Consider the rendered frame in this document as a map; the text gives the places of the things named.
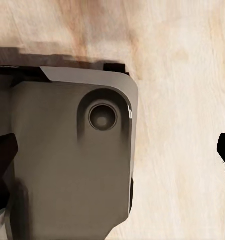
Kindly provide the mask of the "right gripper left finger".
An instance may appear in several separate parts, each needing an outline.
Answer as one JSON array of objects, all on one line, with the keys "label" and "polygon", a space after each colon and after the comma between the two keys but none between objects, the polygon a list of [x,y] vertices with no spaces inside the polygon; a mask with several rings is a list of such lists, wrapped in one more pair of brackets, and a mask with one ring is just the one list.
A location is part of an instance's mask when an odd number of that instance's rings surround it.
[{"label": "right gripper left finger", "polygon": [[19,152],[14,133],[0,136],[0,181]]}]

